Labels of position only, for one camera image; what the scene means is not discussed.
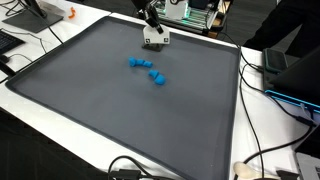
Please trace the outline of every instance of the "monitor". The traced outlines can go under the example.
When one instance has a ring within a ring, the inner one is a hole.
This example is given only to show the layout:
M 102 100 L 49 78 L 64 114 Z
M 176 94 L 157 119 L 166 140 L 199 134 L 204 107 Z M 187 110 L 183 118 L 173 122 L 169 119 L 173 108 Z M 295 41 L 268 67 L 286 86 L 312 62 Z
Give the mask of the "monitor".
M 18 1 L 20 1 L 26 9 L 4 20 L 4 23 L 33 33 L 38 33 L 63 19 L 60 15 L 42 10 L 36 0 L 24 0 L 25 3 L 23 3 L 22 0 Z
M 320 46 L 279 74 L 264 73 L 264 89 L 274 99 L 320 113 Z

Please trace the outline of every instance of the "floor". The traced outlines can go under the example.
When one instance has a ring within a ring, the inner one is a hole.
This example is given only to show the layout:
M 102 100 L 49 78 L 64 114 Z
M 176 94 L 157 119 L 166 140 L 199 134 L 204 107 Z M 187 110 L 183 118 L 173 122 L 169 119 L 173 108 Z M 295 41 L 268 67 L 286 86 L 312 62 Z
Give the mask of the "floor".
M 111 12 L 117 12 L 132 16 L 134 6 L 131 0 L 84 0 L 85 5 L 104 9 Z M 240 45 L 251 38 L 255 31 L 260 27 L 263 20 L 268 16 L 270 11 L 276 7 L 276 0 L 235 0 L 232 4 L 227 18 L 227 26 L 224 28 L 234 41 Z M 273 47 L 279 51 L 286 51 L 291 41 L 297 34 L 299 28 L 289 34 L 285 39 Z M 231 42 L 224 35 L 218 37 L 219 40 Z

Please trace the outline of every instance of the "gray tray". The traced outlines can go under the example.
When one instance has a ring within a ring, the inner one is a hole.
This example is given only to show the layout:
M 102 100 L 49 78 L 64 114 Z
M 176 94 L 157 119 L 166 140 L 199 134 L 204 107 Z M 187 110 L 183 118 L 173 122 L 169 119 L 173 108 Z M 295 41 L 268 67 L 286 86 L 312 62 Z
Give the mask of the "gray tray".
M 6 85 L 185 179 L 228 179 L 239 50 L 171 33 L 152 52 L 142 29 L 105 17 Z M 152 61 L 167 83 L 129 56 Z

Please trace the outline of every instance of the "white table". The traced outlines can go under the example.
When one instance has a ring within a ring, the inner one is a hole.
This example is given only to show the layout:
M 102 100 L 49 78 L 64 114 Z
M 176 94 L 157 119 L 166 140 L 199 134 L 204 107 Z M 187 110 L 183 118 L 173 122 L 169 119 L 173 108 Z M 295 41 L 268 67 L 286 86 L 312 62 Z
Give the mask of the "white table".
M 63 41 L 66 41 L 67 39 L 78 34 L 90 24 L 94 23 L 97 19 L 110 14 L 109 12 L 60 0 L 56 0 L 54 3 L 65 10 L 68 10 L 71 6 L 73 6 L 77 11 L 77 16 L 75 19 L 69 20 L 65 17 L 65 20 L 52 27 L 52 29 Z M 0 8 L 0 19 L 5 18 L 5 12 L 6 9 Z M 111 14 L 110 16 L 145 24 L 144 21 L 120 14 Z M 0 25 L 1 27 L 11 31 L 23 32 L 23 30 L 5 25 L 2 22 Z M 180 33 L 185 36 L 210 41 L 212 43 L 233 46 L 228 43 L 172 28 L 170 31 L 174 33 Z M 45 40 L 45 47 L 48 51 L 59 45 L 59 42 L 50 34 L 48 30 L 42 31 L 39 34 L 36 34 L 36 36 L 42 37 Z M 19 35 L 17 37 L 25 40 L 27 43 L 6 53 L 6 55 L 20 53 L 30 57 L 32 60 L 35 60 L 44 54 L 38 40 L 23 35 Z M 243 48 L 243 53 L 249 62 L 261 64 L 261 52 Z M 28 61 L 24 60 L 22 57 L 14 57 L 9 63 L 9 66 L 14 70 L 18 70 L 27 63 Z M 253 86 L 261 88 L 261 75 L 254 70 L 248 67 L 244 77 Z M 0 72 L 0 79 L 3 78 L 5 78 L 5 75 Z M 307 131 L 306 126 L 301 125 L 295 122 L 291 117 L 288 117 L 278 108 L 275 103 L 268 100 L 260 93 L 251 90 L 245 85 L 243 85 L 243 92 L 244 99 L 247 104 L 253 125 L 261 142 L 262 149 L 287 143 L 300 137 Z M 122 147 L 121 145 L 95 133 L 94 131 L 91 131 L 90 129 L 87 129 L 55 112 L 52 112 L 34 102 L 16 95 L 15 93 L 9 91 L 5 87 L 4 83 L 0 84 L 0 107 L 21 119 L 28 125 L 32 126 L 39 132 L 48 136 L 74 154 L 83 158 L 85 161 L 104 171 L 107 171 L 110 162 L 114 158 L 120 155 L 128 155 L 147 166 L 147 170 L 151 174 L 181 179 L 174 173 L 166 170 L 164 167 L 144 158 L 143 156 L 140 156 L 139 154 L 127 148 Z M 284 107 L 294 114 L 303 115 L 302 111 L 298 107 L 293 107 L 287 104 L 284 104 Z M 232 170 L 233 163 L 236 161 L 243 161 L 251 154 L 257 152 L 257 150 L 258 149 L 252 130 L 249 126 L 243 106 L 241 104 L 240 95 L 238 95 L 233 130 L 230 179 L 233 179 L 234 176 Z M 292 147 L 265 154 L 264 162 L 266 172 L 275 173 L 275 170 L 279 168 L 297 172 Z M 259 159 L 254 159 L 250 165 L 260 169 Z M 131 162 L 126 160 L 118 161 L 114 167 L 136 169 Z

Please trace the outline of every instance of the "orange object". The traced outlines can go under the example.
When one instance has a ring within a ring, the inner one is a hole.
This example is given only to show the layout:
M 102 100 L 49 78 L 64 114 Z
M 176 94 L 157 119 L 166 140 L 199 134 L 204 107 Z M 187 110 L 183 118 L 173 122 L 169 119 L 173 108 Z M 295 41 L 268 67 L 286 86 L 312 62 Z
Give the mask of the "orange object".
M 70 16 L 68 16 L 68 17 L 69 17 L 69 19 L 72 19 L 72 18 L 74 18 L 76 16 L 76 10 L 74 10 L 73 7 L 71 7 L 70 10 L 71 10 L 72 14 Z

